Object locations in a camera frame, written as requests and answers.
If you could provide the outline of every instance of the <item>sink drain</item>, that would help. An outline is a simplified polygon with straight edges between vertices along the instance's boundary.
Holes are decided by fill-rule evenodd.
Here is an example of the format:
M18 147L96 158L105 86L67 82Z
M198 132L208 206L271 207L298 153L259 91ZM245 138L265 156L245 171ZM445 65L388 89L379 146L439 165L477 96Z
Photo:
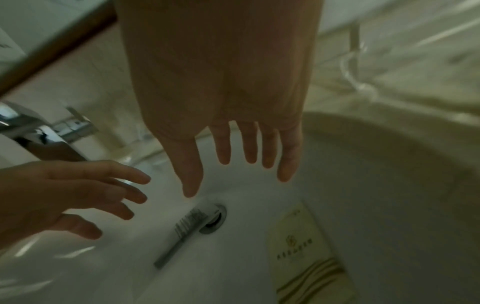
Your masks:
M201 234L211 234L217 231L227 218L227 209L223 205L215 205L218 208L218 214L208 222L202 229Z

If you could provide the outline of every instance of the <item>white sink basin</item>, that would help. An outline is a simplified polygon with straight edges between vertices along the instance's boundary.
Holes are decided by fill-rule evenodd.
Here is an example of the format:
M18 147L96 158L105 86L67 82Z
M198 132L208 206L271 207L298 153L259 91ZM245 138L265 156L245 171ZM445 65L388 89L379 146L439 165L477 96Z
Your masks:
M205 178L197 198L182 197L163 155L144 161L138 168L152 176L142 187L149 201L132 204L133 220L87 210L80 214L104 230L99 241L47 232L22 242L0 260L0 302L275 303L267 228L300 199L354 281L357 303L480 302L473 242L389 166L307 135L298 174L280 184L274 172L244 161L237 133L229 166L219 165L211 138L198 145ZM156 270L153 262L165 250L166 236L205 199L226 206L223 226L211 235L196 234ZM33 245L25 251L28 242Z

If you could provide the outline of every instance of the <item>comb teeth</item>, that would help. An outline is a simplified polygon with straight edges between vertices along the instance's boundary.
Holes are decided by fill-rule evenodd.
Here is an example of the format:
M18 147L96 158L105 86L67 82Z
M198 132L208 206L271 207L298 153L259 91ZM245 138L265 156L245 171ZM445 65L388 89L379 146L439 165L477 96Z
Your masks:
M193 230L203 223L208 216L201 210L194 208L176 225L175 232L180 240L184 240Z

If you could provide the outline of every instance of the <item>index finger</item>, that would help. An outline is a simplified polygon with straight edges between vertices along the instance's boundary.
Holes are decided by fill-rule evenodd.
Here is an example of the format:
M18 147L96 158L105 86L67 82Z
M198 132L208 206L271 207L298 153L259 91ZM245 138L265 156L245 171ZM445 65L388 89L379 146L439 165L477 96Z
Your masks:
M109 177L131 181L136 184L148 184L150 177L140 170L111 160L65 162L46 161L39 164L40 174L47 179L94 179Z

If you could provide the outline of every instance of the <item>skin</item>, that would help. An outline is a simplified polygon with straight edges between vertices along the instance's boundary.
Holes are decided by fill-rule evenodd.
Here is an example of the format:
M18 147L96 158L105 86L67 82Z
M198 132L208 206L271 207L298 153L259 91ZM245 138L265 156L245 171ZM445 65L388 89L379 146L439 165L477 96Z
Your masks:
M147 197L116 178L147 184L150 177L113 161L42 161L0 170L0 248L44 230L68 231L98 239L102 231L69 209L95 208L129 220L122 201Z
M235 121L248 163L292 178L302 154L302 111L322 0L117 0L130 74L144 121L187 197L202 182L195 142L204 128L231 158Z

